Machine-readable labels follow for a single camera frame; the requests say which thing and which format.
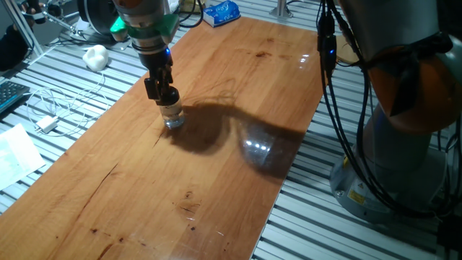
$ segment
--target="metal pole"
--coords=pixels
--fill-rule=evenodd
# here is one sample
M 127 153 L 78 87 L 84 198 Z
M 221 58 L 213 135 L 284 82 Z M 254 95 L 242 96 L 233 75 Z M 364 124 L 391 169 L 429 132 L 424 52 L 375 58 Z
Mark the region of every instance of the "metal pole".
M 5 6 L 5 10 L 8 11 L 9 16 L 12 18 L 14 24 L 16 25 L 18 31 L 21 33 L 22 37 L 29 45 L 29 47 L 35 52 L 37 56 L 43 54 L 42 48 L 38 43 L 37 39 L 34 36 L 34 33 L 30 29 L 26 19 L 22 16 L 21 11 L 19 10 L 16 3 L 11 0 L 1 0 Z
M 278 0 L 277 7 L 269 12 L 269 14 L 283 18 L 292 18 L 294 16 L 287 8 L 286 0 Z

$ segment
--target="blue package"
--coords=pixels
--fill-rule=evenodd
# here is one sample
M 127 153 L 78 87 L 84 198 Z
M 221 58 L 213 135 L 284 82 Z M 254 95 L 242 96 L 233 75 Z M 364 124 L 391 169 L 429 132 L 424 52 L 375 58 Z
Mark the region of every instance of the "blue package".
M 204 9 L 204 21 L 212 27 L 224 25 L 240 17 L 239 7 L 233 1 L 226 0 L 216 6 Z

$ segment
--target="white paper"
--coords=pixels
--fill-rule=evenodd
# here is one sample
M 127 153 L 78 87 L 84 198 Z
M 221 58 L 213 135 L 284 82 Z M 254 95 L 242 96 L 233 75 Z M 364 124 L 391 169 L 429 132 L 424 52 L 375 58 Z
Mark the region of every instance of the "white paper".
M 21 124 L 0 134 L 0 190 L 45 165 Z

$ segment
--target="white cloth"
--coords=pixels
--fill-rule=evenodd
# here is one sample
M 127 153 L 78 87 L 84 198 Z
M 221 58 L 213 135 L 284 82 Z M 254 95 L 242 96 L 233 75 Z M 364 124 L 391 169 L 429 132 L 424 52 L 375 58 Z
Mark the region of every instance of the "white cloth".
M 88 49 L 82 59 L 91 70 L 100 72 L 108 64 L 109 53 L 103 45 L 95 45 Z

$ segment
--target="wood grain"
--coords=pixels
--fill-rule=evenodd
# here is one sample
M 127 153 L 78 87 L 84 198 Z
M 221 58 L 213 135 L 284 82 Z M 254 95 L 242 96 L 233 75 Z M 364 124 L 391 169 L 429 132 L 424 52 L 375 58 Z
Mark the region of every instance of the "wood grain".
M 248 18 L 173 47 L 185 125 L 142 79 L 0 216 L 0 259 L 248 259 L 321 98 L 316 35 Z

